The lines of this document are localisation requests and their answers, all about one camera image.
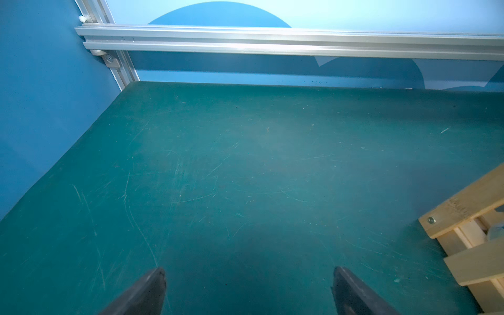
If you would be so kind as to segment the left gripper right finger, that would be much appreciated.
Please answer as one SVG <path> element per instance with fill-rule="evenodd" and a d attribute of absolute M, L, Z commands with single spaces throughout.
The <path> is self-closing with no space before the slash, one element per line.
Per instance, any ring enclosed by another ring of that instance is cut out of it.
<path fill-rule="evenodd" d="M 332 295 L 339 315 L 400 314 L 351 270 L 342 266 L 337 266 L 333 272 Z"/>

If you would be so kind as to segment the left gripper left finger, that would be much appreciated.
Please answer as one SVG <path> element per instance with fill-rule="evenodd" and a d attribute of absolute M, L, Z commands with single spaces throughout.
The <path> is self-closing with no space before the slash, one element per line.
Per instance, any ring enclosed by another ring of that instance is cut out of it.
<path fill-rule="evenodd" d="M 165 270 L 161 267 L 149 270 L 99 314 L 160 315 L 164 305 L 166 289 Z"/>

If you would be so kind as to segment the bamboo two-tier shelf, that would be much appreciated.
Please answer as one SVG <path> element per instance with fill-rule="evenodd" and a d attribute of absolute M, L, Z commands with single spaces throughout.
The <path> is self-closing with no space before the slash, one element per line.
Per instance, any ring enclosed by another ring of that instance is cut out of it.
<path fill-rule="evenodd" d="M 419 218 L 442 246 L 444 262 L 484 314 L 503 313 L 503 166 Z"/>

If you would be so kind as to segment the rear aluminium crossbar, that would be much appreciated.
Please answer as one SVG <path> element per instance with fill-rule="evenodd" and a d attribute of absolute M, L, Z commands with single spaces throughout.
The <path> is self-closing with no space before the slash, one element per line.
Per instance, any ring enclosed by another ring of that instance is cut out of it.
<path fill-rule="evenodd" d="M 78 26 L 76 33 L 86 49 L 102 51 L 503 60 L 502 35 L 98 23 Z"/>

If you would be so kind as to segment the left aluminium frame post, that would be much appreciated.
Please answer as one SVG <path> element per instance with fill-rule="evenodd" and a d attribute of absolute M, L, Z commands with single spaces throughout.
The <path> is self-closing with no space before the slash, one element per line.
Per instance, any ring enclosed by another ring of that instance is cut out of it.
<path fill-rule="evenodd" d="M 108 3 L 104 0 L 75 0 L 80 10 L 81 25 L 75 28 L 83 38 L 83 44 L 93 56 L 102 59 L 110 69 L 119 89 L 124 90 L 130 83 L 140 80 L 127 51 L 118 51 L 108 44 L 116 40 L 103 32 L 115 26 L 115 20 Z"/>

